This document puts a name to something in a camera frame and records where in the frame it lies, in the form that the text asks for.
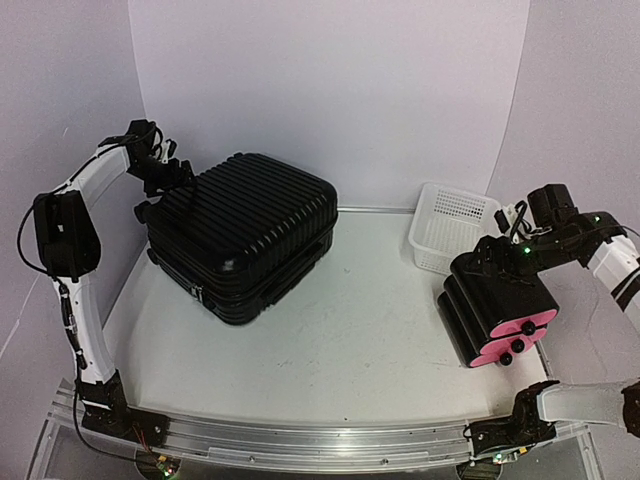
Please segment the black ribbed hard-shell suitcase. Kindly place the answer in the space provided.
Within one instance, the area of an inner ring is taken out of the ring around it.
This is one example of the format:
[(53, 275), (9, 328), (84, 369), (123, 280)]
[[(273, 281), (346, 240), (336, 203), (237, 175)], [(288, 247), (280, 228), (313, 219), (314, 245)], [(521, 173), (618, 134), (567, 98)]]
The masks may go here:
[(150, 261), (228, 325), (252, 322), (330, 250), (338, 193), (259, 153), (236, 153), (134, 212)]

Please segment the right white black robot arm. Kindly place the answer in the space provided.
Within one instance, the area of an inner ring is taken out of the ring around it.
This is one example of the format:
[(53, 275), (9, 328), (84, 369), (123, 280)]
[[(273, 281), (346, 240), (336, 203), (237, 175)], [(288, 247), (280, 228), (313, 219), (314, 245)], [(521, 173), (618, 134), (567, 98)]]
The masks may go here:
[[(543, 275), (568, 267), (582, 269), (593, 284), (580, 299), (616, 307), (638, 327), (639, 248), (631, 228), (606, 211), (580, 210), (564, 184), (532, 191), (513, 218), (500, 217), (500, 236), (482, 238), (457, 272), (477, 319), (530, 334), (536, 316), (553, 309)], [(538, 382), (516, 394), (509, 414), (476, 421), (468, 432), (474, 454), (502, 458), (553, 439), (562, 422), (615, 426), (638, 436), (638, 377), (591, 384)]]

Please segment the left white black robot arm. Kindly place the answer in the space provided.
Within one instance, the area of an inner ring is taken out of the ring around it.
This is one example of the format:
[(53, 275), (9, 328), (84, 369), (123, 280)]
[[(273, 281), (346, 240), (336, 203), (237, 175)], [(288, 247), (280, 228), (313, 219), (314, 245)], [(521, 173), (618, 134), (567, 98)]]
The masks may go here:
[(163, 442), (169, 419), (129, 404), (108, 351), (93, 285), (102, 247), (91, 210), (123, 174), (140, 179), (147, 197), (188, 183), (193, 174), (189, 164), (174, 158), (176, 147), (155, 122), (134, 120), (125, 134), (105, 138), (61, 185), (37, 195), (25, 215), (34, 221), (40, 260), (34, 269), (57, 290), (83, 427), (153, 446)]

